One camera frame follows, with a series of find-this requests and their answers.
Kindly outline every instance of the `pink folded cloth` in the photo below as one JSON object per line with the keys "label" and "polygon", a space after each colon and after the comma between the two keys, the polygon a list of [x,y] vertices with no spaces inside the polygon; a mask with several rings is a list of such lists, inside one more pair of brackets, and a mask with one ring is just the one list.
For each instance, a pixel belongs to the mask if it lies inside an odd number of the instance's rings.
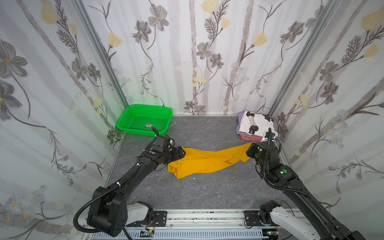
{"label": "pink folded cloth", "polygon": [[247,134],[240,134],[240,138],[243,140],[248,140],[252,142],[261,142],[263,140],[263,137],[260,136],[251,136]]}

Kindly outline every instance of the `stack of folded clothes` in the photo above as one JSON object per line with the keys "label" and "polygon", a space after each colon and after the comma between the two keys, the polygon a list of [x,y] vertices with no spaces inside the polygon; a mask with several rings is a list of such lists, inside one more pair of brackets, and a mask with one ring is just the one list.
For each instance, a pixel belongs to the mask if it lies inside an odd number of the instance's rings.
{"label": "stack of folded clothes", "polygon": [[239,124],[236,133],[240,135],[241,139],[253,142],[262,142],[268,128],[277,137],[277,132],[273,127],[273,118],[268,115],[254,113],[250,111],[242,111],[237,114]]}

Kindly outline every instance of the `robotic arm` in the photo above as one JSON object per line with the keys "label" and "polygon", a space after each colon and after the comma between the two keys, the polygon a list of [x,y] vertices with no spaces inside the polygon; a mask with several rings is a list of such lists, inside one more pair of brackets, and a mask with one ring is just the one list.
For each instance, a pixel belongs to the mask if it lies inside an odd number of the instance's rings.
{"label": "robotic arm", "polygon": [[[99,187],[93,193],[93,199],[86,203],[75,214],[73,225],[81,232],[104,232],[117,236],[130,223],[148,225],[153,219],[152,206],[137,202],[126,205],[134,189],[140,182],[160,164],[168,164],[185,156],[182,147],[175,147],[174,140],[168,136],[160,136],[156,128],[155,139],[136,158],[136,164],[119,180],[107,188]],[[274,144],[274,134],[269,128],[267,141],[253,143],[247,151],[247,156],[256,160],[262,172],[261,178],[272,188],[281,190],[302,211],[314,226],[314,229],[291,216],[275,201],[269,201],[260,206],[259,216],[246,218],[250,223],[262,223],[269,226],[272,223],[282,226],[299,240],[365,240],[358,231],[350,231],[334,218],[307,190],[297,174],[288,166],[280,163],[279,152]],[[90,207],[87,224],[95,229],[84,228],[78,223],[80,214]]]}

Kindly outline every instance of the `perforated basket bottom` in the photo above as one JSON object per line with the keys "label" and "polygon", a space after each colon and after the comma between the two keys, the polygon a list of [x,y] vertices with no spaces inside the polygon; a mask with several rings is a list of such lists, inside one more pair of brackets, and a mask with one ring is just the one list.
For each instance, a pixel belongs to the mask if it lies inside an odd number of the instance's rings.
{"label": "perforated basket bottom", "polygon": [[153,116],[133,116],[127,119],[128,121],[123,122],[129,129],[142,130],[152,132],[150,127],[146,127],[147,124],[151,124],[152,127],[158,129],[159,132],[165,130],[167,127],[168,119],[166,118],[154,118]]}

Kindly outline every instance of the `folded white shirt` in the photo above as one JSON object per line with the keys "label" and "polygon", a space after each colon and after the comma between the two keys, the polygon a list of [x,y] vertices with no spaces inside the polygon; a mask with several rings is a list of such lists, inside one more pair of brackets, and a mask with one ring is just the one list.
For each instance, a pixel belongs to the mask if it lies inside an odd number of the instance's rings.
{"label": "folded white shirt", "polygon": [[249,118],[247,117],[247,112],[248,111],[244,112],[243,117],[241,119],[240,129],[239,129],[240,132],[244,132],[251,136],[265,137],[266,133],[268,132],[268,128],[271,128],[272,132],[275,134],[275,137],[277,137],[278,133],[275,131],[275,128],[273,127],[273,121],[272,120],[268,121],[267,119],[265,119],[265,116],[263,114],[258,114],[254,112],[251,112],[251,113],[255,114],[254,120],[259,130],[257,130],[255,134],[249,133],[249,128],[251,127],[251,123],[249,121]]}

